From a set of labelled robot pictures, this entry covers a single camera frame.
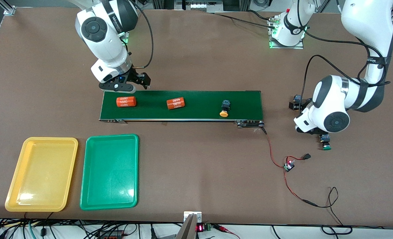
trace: red and black wire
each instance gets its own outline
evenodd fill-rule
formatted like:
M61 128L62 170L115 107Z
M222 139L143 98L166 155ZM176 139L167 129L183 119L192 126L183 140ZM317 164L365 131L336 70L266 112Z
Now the red and black wire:
M220 226L219 224L211 224L213 226L214 229L219 230L221 232L224 233L228 233L228 234L232 234L234 236L236 236L238 239L241 239L238 235L236 235L235 233L232 233L231 231L229 231L227 228Z
M272 141L270 140L270 137L269 137L268 133L266 132L266 130L265 130L263 127L262 127L261 129L263 130L263 132L264 132L265 135L267 136L267 141L268 141L268 143L269 143L269 150L270 150L270 159L271 159L272 162L275 164L275 166L277 166L277 167L279 167L279 168L281 168L281 169L283 170L283 180L285 181L286 188L288 188L289 192L290 192L292 195L294 195L296 198L298 198L299 200L301 200L302 202L307 203L307 204L309 204L309 205L311 205L311 206L319 207L319 208L329 208L329 209L331 210L332 214L334 215L334 217L336 218L337 222L339 222L340 225L343 225L342 222L340 221L340 219L336 216L336 214L335 214L334 211L332 210L332 206L333 206L333 205L335 204L335 202L338 200L338 196L339 196L337 188L336 188L336 187L330 188L330 191L329 191L329 194L328 194L328 203L329 203L329 205L327 205L327 206L319 206L319 205L317 205L317 204L315 204L315 203L313 203L313 202L311 202L311 201L309 201L309 200L306 200L306 199L303 199L303 198L299 197L299 196L290 188L290 186L288 185L288 181L286 180L286 170L285 170L285 168L284 168L282 165L279 165L279 164L276 162L276 160L275 160L275 158L274 158L274 156L273 156ZM301 157L301 158L294 157L294 156L286 156L285 162L288 162L288 159L289 159L289 158L295 159L295 160L305 160L305 159L307 159L307 158L306 158L306 155L303 156L303 157ZM336 196L336 198L335 198L333 201L331 201L331 194L332 194L332 192L333 192L334 190L336 191L337 196Z

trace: green tray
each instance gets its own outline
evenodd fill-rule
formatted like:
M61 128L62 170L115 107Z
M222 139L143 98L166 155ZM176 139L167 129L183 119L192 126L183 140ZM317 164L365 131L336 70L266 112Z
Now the green tray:
M134 207L138 192L139 138L135 134L92 136L84 156L80 207Z
M117 107L116 98L134 96L135 107ZM183 97L185 107L169 110L166 101ZM219 115L230 101L227 118ZM136 91L104 92L100 121L263 121L260 91Z

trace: plastic tray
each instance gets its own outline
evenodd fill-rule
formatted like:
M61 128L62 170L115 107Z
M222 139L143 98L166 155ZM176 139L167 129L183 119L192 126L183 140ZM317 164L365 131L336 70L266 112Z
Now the plastic tray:
M75 138L26 139L6 198L6 210L62 210L68 198L77 148Z
M137 203L139 138L135 134L92 136L84 156L80 207L101 210Z

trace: white floor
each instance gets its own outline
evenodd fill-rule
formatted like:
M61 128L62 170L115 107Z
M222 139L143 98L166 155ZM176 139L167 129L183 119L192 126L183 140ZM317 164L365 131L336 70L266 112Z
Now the white floor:
M271 226L261 225L223 225L231 232L238 235L241 239L277 239L274 235ZM155 233L158 238L164 236L171 236L177 234L180 230L175 224L154 224ZM99 226L86 226L87 231L93 231L99 228ZM125 233L131 233L135 229L134 224L128 225ZM53 232L55 233L56 239L83 239L86 234L85 232L76 226L53 226ZM33 232L37 239L41 239L40 236L41 227L35 227ZM45 239L54 239L49 228L46 227L47 235ZM294 226L275 226L275 230L281 239L333 239L334 236L329 236L322 233L319 227L294 227ZM336 232L345 232L340 228L336 228ZM140 225L141 239L150 239L150 224ZM217 230L207 231L199 233L200 239L207 239L214 236L214 239L238 239L236 236L222 233ZM25 229L25 236L27 239L31 239L32 236L29 233L28 228ZM138 239L138 230L130 236L124 237L125 239ZM393 230L386 229L368 229L368 228L354 228L350 235L339 236L339 238L345 239L393 239ZM18 229L13 239L23 239L22 229Z

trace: yellow tray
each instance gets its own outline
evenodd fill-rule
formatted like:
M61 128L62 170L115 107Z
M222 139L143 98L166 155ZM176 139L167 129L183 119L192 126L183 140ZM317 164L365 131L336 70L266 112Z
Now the yellow tray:
M10 212L59 212L68 198L78 141L31 137L22 145L5 207Z

